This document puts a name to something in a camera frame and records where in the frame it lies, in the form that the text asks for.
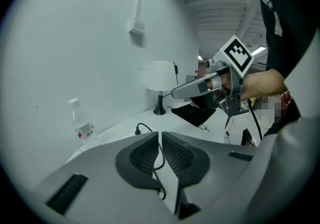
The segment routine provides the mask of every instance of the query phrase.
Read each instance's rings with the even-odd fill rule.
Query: lamp base
[[[156,115],[164,115],[166,112],[166,110],[164,109],[163,105],[162,105],[162,99],[163,96],[162,95],[158,95],[158,105],[156,106],[156,108],[153,110],[153,113],[155,113]]]

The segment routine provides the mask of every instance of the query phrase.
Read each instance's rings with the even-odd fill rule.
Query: ceiling
[[[199,55],[212,58],[233,36],[253,52],[260,46],[266,47],[266,28],[263,22],[260,0],[184,0],[197,23]],[[256,68],[264,70],[267,49],[256,54]]]

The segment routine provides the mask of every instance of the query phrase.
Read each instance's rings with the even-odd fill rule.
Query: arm
[[[275,69],[249,74],[244,77],[244,88],[241,94],[241,101],[253,97],[266,97],[284,93],[287,88],[284,84],[284,77]],[[230,79],[227,74],[221,76],[222,85],[230,89]],[[212,82],[207,81],[208,88],[212,89]]]

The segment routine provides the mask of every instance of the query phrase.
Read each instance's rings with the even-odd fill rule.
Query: black sleeve
[[[282,36],[275,34],[276,19],[274,12],[262,0],[260,0],[260,5],[266,28],[266,46],[268,50],[265,70],[275,69],[286,78],[300,58],[292,43],[290,43],[290,36],[282,24]]]
[[[272,10],[260,0],[266,27],[267,69],[275,69],[286,78],[308,49],[318,27],[319,11],[315,0],[271,0]],[[282,36],[275,35],[276,11]]]

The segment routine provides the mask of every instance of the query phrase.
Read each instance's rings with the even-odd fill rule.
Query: ceiling light
[[[254,52],[252,52],[251,54],[256,55],[256,54],[260,53],[261,51],[263,51],[264,49],[266,49],[266,47],[261,46],[258,49],[256,49]]]

